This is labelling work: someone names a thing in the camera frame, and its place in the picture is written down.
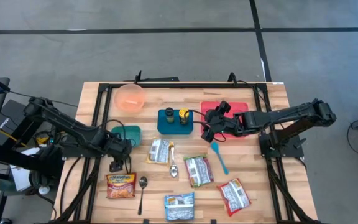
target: blue spatula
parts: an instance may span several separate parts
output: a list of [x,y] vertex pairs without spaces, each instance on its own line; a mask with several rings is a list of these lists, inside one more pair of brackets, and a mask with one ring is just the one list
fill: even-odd
[[226,166],[224,165],[223,160],[222,160],[222,157],[221,157],[221,155],[219,154],[219,146],[218,146],[218,144],[217,144],[216,142],[212,142],[211,148],[212,148],[212,150],[216,153],[216,155],[218,155],[219,161],[221,161],[221,164],[222,164],[222,168],[223,168],[224,174],[228,175],[228,174],[229,174],[229,170],[228,170],[228,169],[226,168]]

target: ramen package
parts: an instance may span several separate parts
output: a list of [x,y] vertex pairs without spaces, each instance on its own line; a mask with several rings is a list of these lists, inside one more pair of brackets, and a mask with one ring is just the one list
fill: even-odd
[[146,162],[169,164],[169,149],[173,142],[164,139],[156,139],[153,141],[150,151],[147,154]]
[[194,219],[194,192],[183,195],[165,196],[165,216],[167,221]]
[[218,186],[218,189],[221,191],[224,205],[229,216],[232,216],[234,213],[251,204],[238,178]]
[[136,173],[106,175],[107,198],[135,197]]
[[206,156],[185,157],[185,163],[192,187],[199,187],[214,181]]

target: yellow cap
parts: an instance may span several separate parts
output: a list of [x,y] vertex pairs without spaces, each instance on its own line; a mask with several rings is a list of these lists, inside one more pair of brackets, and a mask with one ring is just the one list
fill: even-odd
[[180,109],[180,111],[179,111],[179,117],[184,118],[185,115],[186,115],[186,118],[188,118],[188,117],[189,117],[189,113],[186,113],[187,111],[189,111],[187,108],[182,108],[182,109]]

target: snack bag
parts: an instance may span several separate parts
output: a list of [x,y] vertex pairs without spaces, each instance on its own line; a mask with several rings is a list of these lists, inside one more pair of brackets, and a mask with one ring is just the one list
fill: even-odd
[[106,175],[107,198],[135,197],[136,173]]
[[192,187],[199,187],[214,181],[206,156],[185,157],[185,163]]
[[146,162],[169,165],[169,149],[171,145],[173,145],[173,142],[168,140],[154,140],[147,154]]
[[217,188],[221,191],[224,205],[230,217],[251,204],[238,178],[217,186]]
[[165,196],[166,221],[194,219],[194,192],[184,195]]

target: translucent orange bowl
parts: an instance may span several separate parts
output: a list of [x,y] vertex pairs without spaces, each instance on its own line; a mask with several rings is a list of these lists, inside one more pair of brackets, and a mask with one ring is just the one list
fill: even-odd
[[136,84],[126,84],[117,90],[114,95],[114,103],[125,112],[139,112],[145,101],[145,91]]

